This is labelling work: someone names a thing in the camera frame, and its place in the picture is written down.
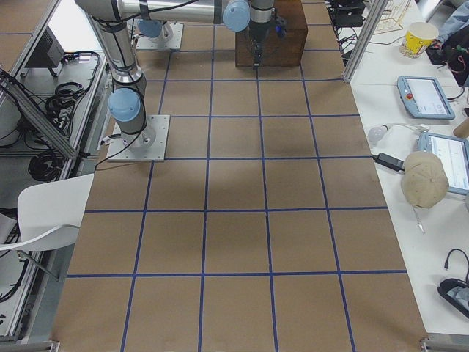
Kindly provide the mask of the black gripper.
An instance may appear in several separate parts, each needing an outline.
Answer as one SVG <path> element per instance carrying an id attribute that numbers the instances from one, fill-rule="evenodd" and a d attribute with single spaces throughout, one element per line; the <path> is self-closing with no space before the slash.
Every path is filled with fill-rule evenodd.
<path id="1" fill-rule="evenodd" d="M 287 20 L 276 12 L 264 23 L 250 20 L 248 37 L 250 40 L 250 52 L 253 55 L 254 70 L 258 70 L 262 63 L 263 46 L 271 29 L 276 33 L 278 38 L 284 38 L 287 33 Z"/>

